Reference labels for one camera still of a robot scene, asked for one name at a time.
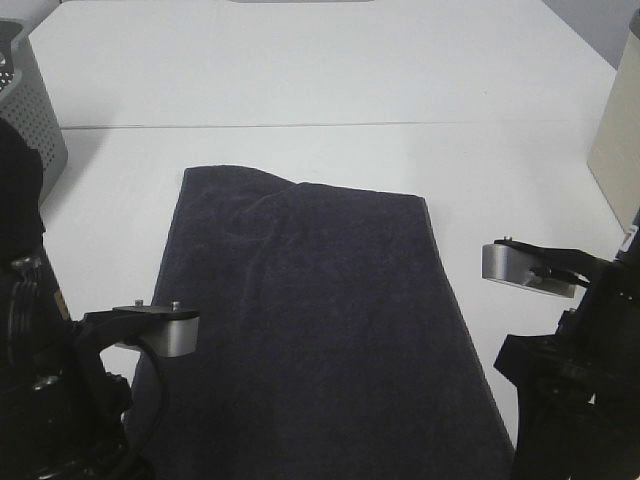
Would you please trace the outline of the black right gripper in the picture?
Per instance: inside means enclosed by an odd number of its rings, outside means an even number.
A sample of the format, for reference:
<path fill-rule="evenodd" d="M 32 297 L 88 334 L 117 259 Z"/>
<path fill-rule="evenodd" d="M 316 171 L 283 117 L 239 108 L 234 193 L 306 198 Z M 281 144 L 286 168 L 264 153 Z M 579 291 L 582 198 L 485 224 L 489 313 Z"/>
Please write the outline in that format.
<path fill-rule="evenodd" d="M 494 366 L 517 389 L 512 478 L 638 478 L 638 310 L 567 312 L 553 335 L 507 336 Z"/>

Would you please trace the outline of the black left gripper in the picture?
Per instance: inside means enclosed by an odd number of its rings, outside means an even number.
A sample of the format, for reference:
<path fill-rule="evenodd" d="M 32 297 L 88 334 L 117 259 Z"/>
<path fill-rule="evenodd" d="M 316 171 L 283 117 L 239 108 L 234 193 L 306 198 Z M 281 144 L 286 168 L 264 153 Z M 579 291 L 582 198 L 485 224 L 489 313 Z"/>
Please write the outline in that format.
<path fill-rule="evenodd" d="M 80 322 L 11 310 L 1 325 L 1 476 L 4 479 L 152 479 L 141 454 L 155 428 L 126 437 L 127 380 L 106 371 L 117 343 L 155 355 L 149 309 L 92 312 Z"/>

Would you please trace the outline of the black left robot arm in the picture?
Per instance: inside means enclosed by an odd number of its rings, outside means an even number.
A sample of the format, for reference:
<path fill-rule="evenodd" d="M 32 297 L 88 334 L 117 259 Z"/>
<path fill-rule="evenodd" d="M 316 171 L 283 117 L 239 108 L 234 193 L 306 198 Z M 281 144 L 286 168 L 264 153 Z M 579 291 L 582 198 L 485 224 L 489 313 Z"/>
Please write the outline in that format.
<path fill-rule="evenodd" d="M 4 479 L 151 479 L 122 416 L 126 379 L 100 358 L 160 321 L 145 309 L 113 309 L 73 321 L 43 244 L 39 153 L 1 123 L 1 476 Z"/>

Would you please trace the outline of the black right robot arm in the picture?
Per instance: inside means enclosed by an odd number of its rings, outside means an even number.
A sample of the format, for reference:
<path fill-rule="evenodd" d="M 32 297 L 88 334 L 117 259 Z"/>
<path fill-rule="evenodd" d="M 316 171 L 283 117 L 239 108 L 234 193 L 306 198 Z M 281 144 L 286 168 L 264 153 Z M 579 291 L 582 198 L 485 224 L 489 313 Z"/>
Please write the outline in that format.
<path fill-rule="evenodd" d="M 639 476 L 639 240 L 607 261 L 510 238 L 482 249 L 482 276 L 571 298 L 550 335 L 508 335 L 495 368 L 517 389 L 513 479 Z"/>

